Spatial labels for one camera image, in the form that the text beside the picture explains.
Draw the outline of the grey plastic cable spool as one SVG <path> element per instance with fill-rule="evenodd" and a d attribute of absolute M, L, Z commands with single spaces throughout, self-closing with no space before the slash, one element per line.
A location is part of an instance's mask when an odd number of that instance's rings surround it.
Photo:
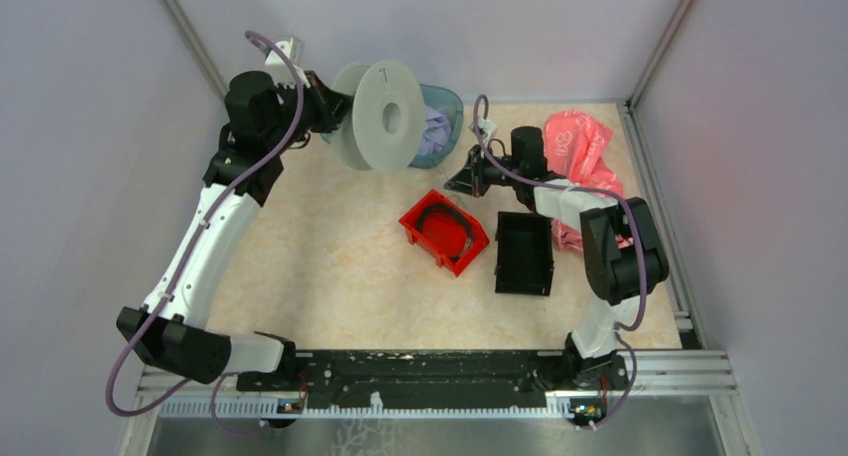
<path fill-rule="evenodd" d="M 426 108 L 418 80 L 405 63 L 351 63 L 331 89 L 352 98 L 339 128 L 324 138 L 346 166 L 395 173 L 410 165 L 426 129 Z"/>

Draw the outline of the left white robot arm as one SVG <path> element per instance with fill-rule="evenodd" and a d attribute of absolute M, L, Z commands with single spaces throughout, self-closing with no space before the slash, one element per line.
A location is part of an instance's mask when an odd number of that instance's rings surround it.
<path fill-rule="evenodd" d="M 231 80 L 224 97 L 229 120 L 190 227 L 145 302 L 123 308 L 116 321 L 144 364 L 202 384 L 230 373 L 260 373 L 277 390 L 297 382 L 293 342 L 264 333 L 224 335 L 206 326 L 229 261 L 283 172 L 281 153 L 313 133 L 336 130 L 352 105 L 352 97 L 331 90 L 312 71 L 302 88 L 262 71 Z"/>

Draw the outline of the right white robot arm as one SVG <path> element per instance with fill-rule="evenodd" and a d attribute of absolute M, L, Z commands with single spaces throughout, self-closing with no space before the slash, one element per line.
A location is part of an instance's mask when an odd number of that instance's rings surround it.
<path fill-rule="evenodd" d="M 649 294 L 669 275 L 650 207 L 640 197 L 580 186 L 550 170 L 538 127 L 514 129 L 501 156 L 492 153 L 492 139 L 478 124 L 471 131 L 477 142 L 445 189 L 479 198 L 493 186 L 509 187 L 530 219 L 578 230 L 594 297 L 566 337 L 563 374 L 572 386 L 588 388 L 611 365 L 621 334 L 642 325 Z"/>

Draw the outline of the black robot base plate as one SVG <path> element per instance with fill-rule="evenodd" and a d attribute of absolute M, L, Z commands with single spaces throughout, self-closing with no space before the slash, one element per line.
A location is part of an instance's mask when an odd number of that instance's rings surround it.
<path fill-rule="evenodd" d="M 273 373 L 242 373 L 242 392 L 291 391 L 309 409 L 536 409 L 554 391 L 622 390 L 628 371 L 614 353 L 577 363 L 560 350 L 310 350 Z"/>

